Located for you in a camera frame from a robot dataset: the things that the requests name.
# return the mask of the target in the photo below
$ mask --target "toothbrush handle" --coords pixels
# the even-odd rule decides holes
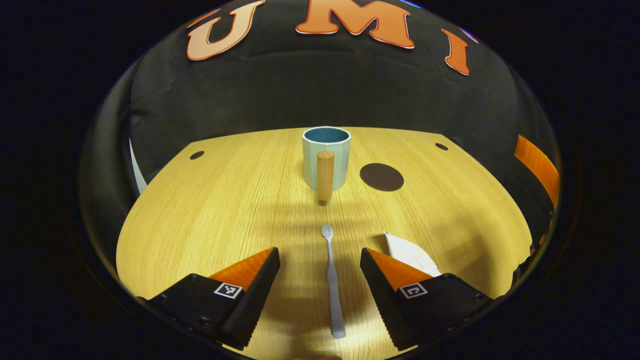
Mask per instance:
[[[340,306],[340,295],[338,293],[338,273],[335,270],[333,259],[329,260],[327,278],[329,280],[331,334],[334,338],[340,339],[343,338],[346,333],[344,330],[344,319],[342,318],[342,308]]]

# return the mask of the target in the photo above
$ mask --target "wooden peg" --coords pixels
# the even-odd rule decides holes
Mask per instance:
[[[329,201],[333,192],[333,159],[332,151],[319,151],[317,162],[318,200]]]

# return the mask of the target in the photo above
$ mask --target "toothbrush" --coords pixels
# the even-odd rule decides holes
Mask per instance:
[[[322,226],[322,235],[326,239],[326,243],[329,246],[329,269],[327,270],[327,278],[329,280],[331,334],[334,338],[341,339],[346,335],[346,333],[344,331],[342,307],[340,306],[340,295],[338,294],[338,273],[335,271],[335,264],[333,263],[333,250],[331,248],[333,229],[329,225]]]

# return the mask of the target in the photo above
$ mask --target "light wood tabletop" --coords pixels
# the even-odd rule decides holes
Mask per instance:
[[[302,133],[281,129],[193,142],[156,175],[127,217],[118,274],[150,299],[190,273],[209,276],[269,247],[276,276],[251,342],[257,359],[386,359],[399,354],[360,270],[383,232],[420,245],[439,266],[490,297],[505,294],[531,235],[514,200],[480,163],[433,133],[344,127],[352,136],[346,184],[320,205],[304,182]],[[435,144],[445,145],[443,150]],[[196,159],[190,156],[204,153]],[[393,192],[360,179],[369,163],[394,167]],[[323,224],[334,230],[346,337],[331,334]]]

